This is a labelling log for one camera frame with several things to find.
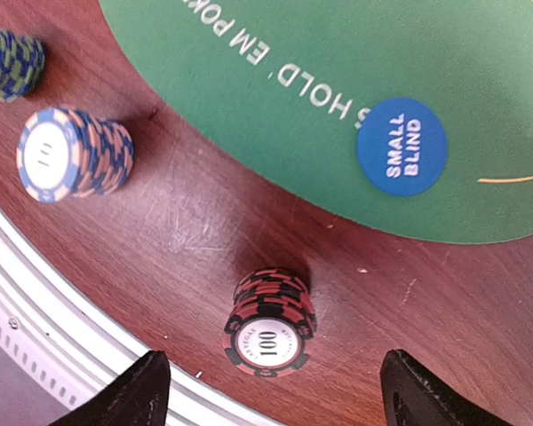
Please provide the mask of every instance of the gray surface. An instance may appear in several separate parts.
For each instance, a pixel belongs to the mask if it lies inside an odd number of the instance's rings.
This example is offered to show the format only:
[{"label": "gray surface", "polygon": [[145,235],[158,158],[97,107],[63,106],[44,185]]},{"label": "gray surface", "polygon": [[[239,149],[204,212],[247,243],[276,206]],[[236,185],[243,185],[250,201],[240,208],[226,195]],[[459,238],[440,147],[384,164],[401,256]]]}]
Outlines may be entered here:
[{"label": "gray surface", "polygon": [[67,412],[0,348],[0,426],[44,426]]}]

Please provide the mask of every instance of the green poker table mat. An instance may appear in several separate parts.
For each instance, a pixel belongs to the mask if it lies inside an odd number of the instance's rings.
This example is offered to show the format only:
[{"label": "green poker table mat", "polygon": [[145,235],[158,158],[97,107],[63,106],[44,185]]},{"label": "green poker table mat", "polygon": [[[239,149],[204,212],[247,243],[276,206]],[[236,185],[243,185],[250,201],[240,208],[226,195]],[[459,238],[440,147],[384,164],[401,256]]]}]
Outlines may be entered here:
[{"label": "green poker table mat", "polygon": [[[314,205],[424,241],[533,234],[533,0],[100,4],[172,108]],[[397,97],[430,107],[449,141],[438,181],[411,197],[376,188],[357,159],[363,119]]]}]

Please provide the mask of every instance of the wooden table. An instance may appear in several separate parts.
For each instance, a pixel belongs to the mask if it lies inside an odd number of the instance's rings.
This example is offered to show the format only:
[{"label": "wooden table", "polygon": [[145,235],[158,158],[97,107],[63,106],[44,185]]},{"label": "wooden table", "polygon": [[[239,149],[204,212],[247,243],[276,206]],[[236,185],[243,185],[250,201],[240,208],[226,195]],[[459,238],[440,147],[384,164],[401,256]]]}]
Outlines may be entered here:
[{"label": "wooden table", "polygon": [[[405,240],[286,193],[152,92],[94,0],[1,0],[0,27],[49,47],[36,93],[0,104],[0,207],[134,335],[288,424],[384,424],[378,371],[386,351],[403,348],[494,414],[533,425],[533,237],[481,247]],[[138,158],[123,190],[51,206],[27,196],[14,161],[20,131],[60,103],[129,128]],[[235,283],[270,265],[311,277],[320,323],[311,361],[274,381],[241,373],[220,342]]]}]

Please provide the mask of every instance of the white ribbed edge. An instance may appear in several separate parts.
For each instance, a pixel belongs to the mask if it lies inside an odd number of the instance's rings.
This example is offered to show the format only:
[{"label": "white ribbed edge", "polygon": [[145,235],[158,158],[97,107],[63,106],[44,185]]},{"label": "white ribbed edge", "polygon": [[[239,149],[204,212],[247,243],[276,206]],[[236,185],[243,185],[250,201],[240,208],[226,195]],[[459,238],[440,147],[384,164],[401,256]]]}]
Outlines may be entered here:
[{"label": "white ribbed edge", "polygon": [[[70,410],[148,351],[54,270],[1,211],[0,346]],[[170,369],[167,425],[280,425],[172,363]]]}]

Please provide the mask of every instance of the black and red chip stack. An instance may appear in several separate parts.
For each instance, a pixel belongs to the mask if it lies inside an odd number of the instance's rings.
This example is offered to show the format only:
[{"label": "black and red chip stack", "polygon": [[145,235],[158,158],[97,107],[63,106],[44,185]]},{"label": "black and red chip stack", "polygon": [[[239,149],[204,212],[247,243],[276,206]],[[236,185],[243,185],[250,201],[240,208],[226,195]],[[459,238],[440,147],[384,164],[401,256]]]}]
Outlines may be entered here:
[{"label": "black and red chip stack", "polygon": [[243,278],[234,292],[223,348],[249,375],[282,377],[310,358],[316,331],[308,286],[293,271],[268,268]]}]

